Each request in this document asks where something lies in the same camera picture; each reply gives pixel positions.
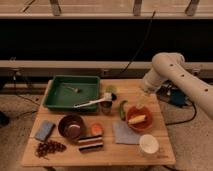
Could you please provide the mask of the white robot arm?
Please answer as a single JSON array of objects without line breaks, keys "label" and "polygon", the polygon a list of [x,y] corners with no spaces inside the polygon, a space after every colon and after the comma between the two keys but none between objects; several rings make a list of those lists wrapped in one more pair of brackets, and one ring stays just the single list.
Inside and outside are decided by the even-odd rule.
[{"label": "white robot arm", "polygon": [[153,56],[151,69],[144,75],[140,88],[146,94],[156,93],[170,80],[213,120],[213,86],[193,76],[183,67],[180,53],[161,52]]}]

